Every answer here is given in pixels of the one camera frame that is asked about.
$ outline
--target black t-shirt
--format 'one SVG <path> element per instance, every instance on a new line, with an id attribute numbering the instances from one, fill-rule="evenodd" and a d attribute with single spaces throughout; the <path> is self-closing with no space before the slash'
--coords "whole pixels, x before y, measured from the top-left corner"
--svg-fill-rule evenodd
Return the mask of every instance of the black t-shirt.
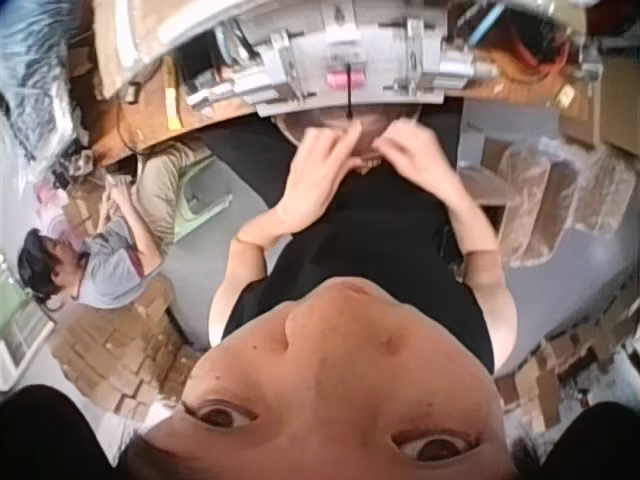
<path id="1" fill-rule="evenodd" d="M 419 195 L 420 202 L 414 194 L 405 204 L 398 196 L 383 196 L 370 209 L 343 208 L 338 202 L 291 240 L 267 278 L 244 289 L 223 338 L 325 280 L 361 277 L 441 324 L 492 373 L 493 348 L 482 310 L 439 254 L 444 209 L 433 197 Z"/>

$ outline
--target metal machine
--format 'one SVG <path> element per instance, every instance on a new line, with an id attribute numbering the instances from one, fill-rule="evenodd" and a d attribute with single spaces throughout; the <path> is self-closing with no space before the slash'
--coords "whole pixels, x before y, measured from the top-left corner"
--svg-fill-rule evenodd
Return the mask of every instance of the metal machine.
<path id="1" fill-rule="evenodd" d="M 499 74 L 468 45 L 446 42 L 447 0 L 164 0 L 154 28 L 139 18 L 150 3 L 115 1 L 117 58 L 98 48 L 103 76 L 106 65 L 116 66 L 113 78 L 103 78 L 107 95 L 173 48 L 194 109 L 240 97 L 262 116 L 441 103 L 445 90 Z M 506 3 L 560 16 L 577 35 L 584 30 L 583 12 L 567 0 Z"/>

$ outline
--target workbench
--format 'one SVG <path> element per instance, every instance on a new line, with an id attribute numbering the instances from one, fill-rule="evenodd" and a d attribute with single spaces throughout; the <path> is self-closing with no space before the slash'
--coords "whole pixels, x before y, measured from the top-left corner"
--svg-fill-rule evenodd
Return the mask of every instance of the workbench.
<path id="1" fill-rule="evenodd" d="M 561 73 L 551 74 L 532 84 L 502 76 L 471 84 L 464 90 L 446 93 L 475 100 L 557 108 L 556 97 L 568 83 L 575 89 L 575 96 L 563 109 L 563 116 L 586 120 L 591 103 L 588 86 Z M 171 138 L 254 112 L 251 105 L 234 99 L 213 105 L 211 115 L 207 116 L 187 105 L 184 92 L 181 91 L 178 94 L 178 111 L 183 128 L 171 131 L 167 123 L 161 69 L 142 87 L 135 105 L 120 103 L 116 99 L 96 101 L 90 76 L 79 79 L 74 91 L 91 136 L 96 164 L 100 167 L 117 162 L 132 150 L 148 150 Z"/>

